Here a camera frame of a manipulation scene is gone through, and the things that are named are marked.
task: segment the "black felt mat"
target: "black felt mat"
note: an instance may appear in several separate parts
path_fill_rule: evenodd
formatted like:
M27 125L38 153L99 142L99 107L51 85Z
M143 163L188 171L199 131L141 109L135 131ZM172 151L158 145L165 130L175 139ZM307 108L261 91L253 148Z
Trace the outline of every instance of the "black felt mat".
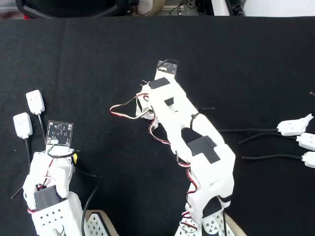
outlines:
M152 80L159 59L180 61L178 82L217 128L274 128L314 110L315 18L103 18L0 23L0 228L2 235L35 234L19 195L26 151L12 116L29 112L25 93L42 91L49 119L74 125L80 165L104 176L91 202L122 236L174 235L185 192L185 171L169 147L155 141L144 120L113 117L108 108ZM42 150L32 115L33 151ZM315 132L315 121L308 129ZM305 149L295 141L261 138L236 145L245 134L224 134L235 151L235 189L227 213L249 236L311 235L315 230L315 170L302 162L245 162L244 155ZM76 174L70 189L82 204L94 180Z

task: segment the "white power plug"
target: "white power plug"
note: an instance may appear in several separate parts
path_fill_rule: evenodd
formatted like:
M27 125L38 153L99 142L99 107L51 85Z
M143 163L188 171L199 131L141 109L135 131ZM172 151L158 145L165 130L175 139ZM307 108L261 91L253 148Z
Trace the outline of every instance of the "white power plug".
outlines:
M303 133L296 137L296 141L299 142L299 146L315 151L315 135L309 133Z
M34 90L32 92L28 92L26 94L26 99L28 101L30 111L33 114L39 115L45 110L43 97L42 97L39 90Z
M315 152L308 151L302 156L302 161L308 167L315 168Z
M312 114L308 114L304 118L281 121L277 126L278 132L283 136L300 135L306 131L306 127L313 118Z
M31 118L26 112L15 115L13 117L15 131L21 139L27 139L33 134Z

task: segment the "white plastic bracket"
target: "white plastic bracket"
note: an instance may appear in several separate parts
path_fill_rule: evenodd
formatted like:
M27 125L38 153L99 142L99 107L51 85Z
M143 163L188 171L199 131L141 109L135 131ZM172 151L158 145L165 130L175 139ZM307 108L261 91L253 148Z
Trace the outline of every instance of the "white plastic bracket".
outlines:
M192 219L183 218L181 221L194 225L194 221ZM225 234L222 211L204 217L202 219L202 227L207 235L224 236ZM235 236L235 234L232 232L231 228L227 223L226 235ZM203 234L201 227L199 227L199 229L196 231L184 225L178 227L175 236L203 236Z
M87 221L86 232L90 236L109 236L102 219L96 213L91 214L89 220Z

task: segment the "black cord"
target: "black cord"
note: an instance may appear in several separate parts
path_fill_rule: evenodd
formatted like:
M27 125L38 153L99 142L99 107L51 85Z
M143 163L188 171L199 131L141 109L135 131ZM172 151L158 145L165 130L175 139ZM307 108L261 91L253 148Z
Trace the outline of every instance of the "black cord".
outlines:
M266 156L242 156L242 159L244 159L244 160L261 160L261 159L268 159L268 158L274 158L274 157L288 157L288 158L294 158L294 159L302 160L301 156L290 155L290 154L273 154L273 155L266 155Z
M29 139L24 139L24 141L25 141L26 151L28 153L28 165L29 165L29 173L30 173L30 169L31 169L31 151L30 151Z
M282 134L280 133L259 133L259 134L255 134L253 136L250 136L249 138L246 138L246 139L243 139L239 142L237 142L238 144L243 144L243 143L246 143L250 140L253 140L253 139L256 139L256 138L259 138L261 136L265 136L265 135L275 135L275 136L279 136L279 137L282 137L282 138L287 138L287 139L293 139L293 140L296 140L295 137L292 137L292 136L283 136Z
M193 123L193 120L200 114L200 112L198 112L197 114L195 115L191 115L191 120L190 120L190 128L192 129L192 123Z
M85 219L85 215L87 213L87 210L88 210L88 207L89 207L89 204L92 200L92 198L94 197L95 193L97 192L97 190L99 189L99 187L101 186L102 182L103 182L103 178L100 177L100 176L96 176L96 175L92 175L92 174L89 174L89 173L86 173L85 171L82 171L81 169L77 168L81 173L85 174L85 175L88 175L88 176L91 176L91 177L97 177L99 178L99 182L97 184L97 186L95 187L95 189L92 191L92 193L90 194L87 202L85 203L85 206L84 206L84 209L83 209L83 214L82 214L82 219L81 219L81 231L82 231L82 236L85 236L85 232L84 232L84 219Z
M223 224L224 224L224 236L227 235L227 232L226 232L226 218L225 218L225 210L223 209L222 211L222 215L223 215Z
M42 133L43 139L44 139L44 144L46 144L46 132L45 132L43 121L41 120L40 114L38 114L38 119L39 119L39 123L40 123L41 133Z
M47 155L52 157L52 158L66 158L66 157L71 157L73 156L75 153L77 153L79 150L73 150L71 153L69 154L66 154L66 155L62 155L62 156L58 156L58 155L51 155L50 154L50 151L54 148L54 146L56 145L53 145L51 148L48 149L48 152L47 152Z
M241 132L274 132L278 129L261 129L261 128L249 128L249 129L219 129L220 133L241 133Z
M61 231L61 233L60 233L60 234L62 235L63 233L64 233L64 226L63 226L63 230Z
M30 173L30 169L31 169L31 149L30 149L30 144L29 144L29 139L24 139L25 141L25 146L26 146L26 150L28 153L28 166L29 166L29 173ZM14 199L21 191L22 191L23 187L20 187L12 196L11 199Z

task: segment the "small sensor board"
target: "small sensor board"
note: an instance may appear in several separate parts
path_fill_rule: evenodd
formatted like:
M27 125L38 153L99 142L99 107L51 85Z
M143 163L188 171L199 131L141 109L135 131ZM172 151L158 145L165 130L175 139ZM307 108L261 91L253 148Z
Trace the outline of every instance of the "small sensor board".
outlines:
M46 144L67 146L71 145L73 123L48 121Z

